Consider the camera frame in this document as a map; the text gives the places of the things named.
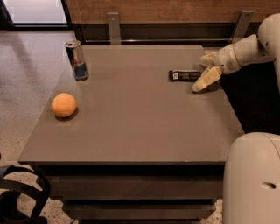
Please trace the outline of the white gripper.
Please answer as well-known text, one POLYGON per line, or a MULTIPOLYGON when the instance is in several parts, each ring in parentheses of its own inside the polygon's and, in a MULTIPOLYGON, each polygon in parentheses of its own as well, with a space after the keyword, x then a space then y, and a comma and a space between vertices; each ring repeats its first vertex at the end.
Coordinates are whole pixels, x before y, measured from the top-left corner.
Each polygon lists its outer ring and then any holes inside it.
POLYGON ((194 92, 200 92, 221 78, 222 74, 232 74, 241 69, 235 56, 233 45, 227 45, 218 52, 211 52, 199 59, 200 64, 207 68, 192 85, 194 92))

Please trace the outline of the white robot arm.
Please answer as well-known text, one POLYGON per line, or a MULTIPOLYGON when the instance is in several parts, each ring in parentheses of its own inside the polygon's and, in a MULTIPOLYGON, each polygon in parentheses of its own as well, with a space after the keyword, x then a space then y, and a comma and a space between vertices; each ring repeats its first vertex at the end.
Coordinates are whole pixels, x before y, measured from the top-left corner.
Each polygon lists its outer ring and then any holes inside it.
POLYGON ((192 90, 221 81, 245 131, 225 162, 223 224, 280 224, 280 14, 200 61, 192 90))

